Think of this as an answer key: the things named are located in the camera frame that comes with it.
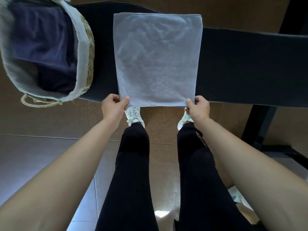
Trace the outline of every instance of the hand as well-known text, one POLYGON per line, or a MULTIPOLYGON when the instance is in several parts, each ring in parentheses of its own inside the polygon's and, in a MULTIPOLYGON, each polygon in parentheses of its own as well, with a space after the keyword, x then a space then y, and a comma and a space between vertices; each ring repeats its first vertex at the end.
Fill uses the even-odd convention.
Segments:
POLYGON ((125 106, 128 104, 130 97, 124 97, 120 101, 119 95, 109 94, 105 100, 102 101, 103 120, 110 120, 119 126, 120 120, 126 110, 125 106))
POLYGON ((201 123, 210 118, 210 102, 200 95, 195 97, 195 102, 196 104, 190 99, 187 99, 186 104, 188 108, 185 111, 191 116, 195 127, 200 129, 201 123))

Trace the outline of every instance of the person's left hand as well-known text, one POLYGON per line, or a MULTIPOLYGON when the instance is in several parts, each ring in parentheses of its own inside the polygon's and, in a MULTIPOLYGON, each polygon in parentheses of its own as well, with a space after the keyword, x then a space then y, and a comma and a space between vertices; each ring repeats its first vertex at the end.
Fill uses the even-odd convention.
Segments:
POLYGON ((109 94, 102 101, 103 120, 109 120, 119 126, 120 120, 125 111, 125 105, 128 104, 130 97, 127 96, 120 101, 120 96, 116 94, 109 94))

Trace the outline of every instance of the white fabric liner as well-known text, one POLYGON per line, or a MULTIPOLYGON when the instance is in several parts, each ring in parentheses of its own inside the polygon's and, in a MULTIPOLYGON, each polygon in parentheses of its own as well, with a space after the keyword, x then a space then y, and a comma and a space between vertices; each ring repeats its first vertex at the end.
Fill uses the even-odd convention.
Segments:
POLYGON ((131 97, 128 107, 194 100, 202 29, 198 14, 114 14, 119 94, 131 97))
POLYGON ((31 62, 13 59, 8 47, 9 35, 14 23, 14 18, 11 12, 7 9, 7 5, 11 0, 0 0, 0 51, 3 60, 4 68, 13 84, 23 93, 41 98, 55 99, 60 101, 73 100, 80 96, 87 84, 87 72, 89 63, 89 47, 90 42, 87 37, 86 30, 80 18, 78 10, 66 1, 60 0, 59 5, 70 16, 77 39, 78 49, 75 45, 75 55, 77 54, 77 76, 76 85, 73 91, 68 95, 45 91, 37 86, 37 68, 31 62))

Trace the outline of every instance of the person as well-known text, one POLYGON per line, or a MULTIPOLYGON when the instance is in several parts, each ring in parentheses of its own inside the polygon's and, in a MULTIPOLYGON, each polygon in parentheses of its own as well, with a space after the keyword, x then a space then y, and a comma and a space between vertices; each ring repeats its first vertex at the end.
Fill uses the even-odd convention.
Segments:
MULTIPOLYGON (((102 101, 103 120, 0 208, 0 230, 64 231, 90 185, 129 97, 102 101)), ((210 119, 202 96, 178 124, 179 230, 255 230, 223 185, 209 144, 268 230, 307 230, 308 184, 210 119)), ((149 183, 149 137, 140 108, 128 108, 115 172, 96 230, 158 230, 149 183)))

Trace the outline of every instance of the purple cloth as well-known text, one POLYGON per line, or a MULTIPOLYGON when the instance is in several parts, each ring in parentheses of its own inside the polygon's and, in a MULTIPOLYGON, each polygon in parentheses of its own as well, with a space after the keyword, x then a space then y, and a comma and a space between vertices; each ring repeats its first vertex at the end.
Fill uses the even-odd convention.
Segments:
POLYGON ((76 84, 77 60, 70 17, 55 4, 16 1, 9 5, 15 18, 10 46, 17 59, 38 68, 38 86, 68 94, 76 84))

